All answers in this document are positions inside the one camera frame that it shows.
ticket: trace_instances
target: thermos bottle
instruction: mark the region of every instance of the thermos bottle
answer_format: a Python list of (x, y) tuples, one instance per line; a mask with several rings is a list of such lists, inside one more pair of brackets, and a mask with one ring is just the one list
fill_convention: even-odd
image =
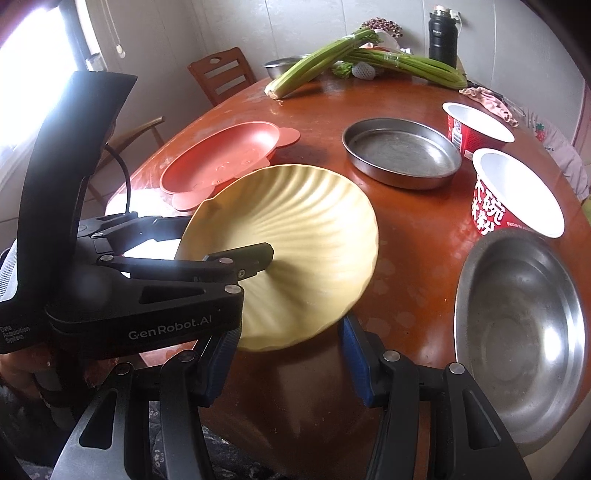
[(450, 15), (449, 9), (441, 5), (437, 5), (429, 16), (429, 58), (456, 68), (456, 21)]

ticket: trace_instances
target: barcode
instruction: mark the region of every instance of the barcode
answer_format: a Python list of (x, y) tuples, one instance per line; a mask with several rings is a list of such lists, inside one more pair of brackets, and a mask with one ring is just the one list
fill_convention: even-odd
[(462, 124), (455, 119), (453, 121), (452, 143), (458, 149), (462, 147)]

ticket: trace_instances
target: brown tabletop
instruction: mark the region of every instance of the brown tabletop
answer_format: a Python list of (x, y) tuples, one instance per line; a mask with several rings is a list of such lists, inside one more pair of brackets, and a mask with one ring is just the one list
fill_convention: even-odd
[[(283, 101), (258, 82), (218, 105), (176, 135), (134, 174), (133, 197), (142, 215), (180, 215), (159, 191), (163, 168), (206, 136), (246, 121), (293, 127), (301, 140), (278, 150), (271, 163), (304, 163), (353, 180), (369, 197), (379, 226), (374, 277), (355, 306), (361, 324), (421, 365), (442, 368), (454, 361), (453, 310), (464, 260), (480, 238), (470, 206), (476, 173), (464, 160), (452, 182), (427, 192), (378, 183), (356, 170), (341, 143), (343, 130), (373, 117), (399, 117), (447, 132), (444, 102), (478, 104), (452, 90), (407, 76), (371, 82), (339, 80), (329, 74)], [(554, 192), (566, 231), (550, 245), (570, 270), (586, 318), (591, 313), (591, 228), (568, 182), (529, 132), (512, 129), (504, 148), (536, 172)], [(151, 189), (141, 194), (138, 190)], [(589, 392), (586, 368), (577, 404)], [(360, 479), (374, 441), (379, 412), (355, 396), (339, 350), (336, 327), (291, 348), (238, 352), (222, 396), (202, 420), (254, 458), (288, 475), (318, 479)], [(421, 421), (421, 435), (428, 420)], [(416, 478), (424, 476), (420, 448)]]

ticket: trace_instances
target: yellow plate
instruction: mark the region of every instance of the yellow plate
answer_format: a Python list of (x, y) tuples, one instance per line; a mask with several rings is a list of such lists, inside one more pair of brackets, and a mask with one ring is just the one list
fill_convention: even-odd
[(277, 165), (237, 180), (205, 200), (177, 260), (268, 242), (266, 271), (245, 290), (239, 347), (285, 348), (339, 320), (362, 295), (378, 255), (374, 210), (361, 189), (330, 170)]

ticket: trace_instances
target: stainless steel bowl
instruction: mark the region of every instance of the stainless steel bowl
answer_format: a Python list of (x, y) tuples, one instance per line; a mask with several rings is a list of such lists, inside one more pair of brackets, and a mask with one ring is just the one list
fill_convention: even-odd
[(471, 250), (457, 288), (457, 361), (522, 455), (564, 424), (583, 375), (585, 329), (567, 270), (537, 235), (505, 228)]
[(269, 77), (275, 80), (307, 56), (308, 55), (300, 55), (299, 57), (286, 57), (284, 59), (268, 61), (265, 63), (265, 68), (267, 69)]
[(387, 185), (429, 190), (449, 182), (462, 165), (457, 148), (437, 130), (400, 118), (351, 125), (343, 145), (353, 165)]

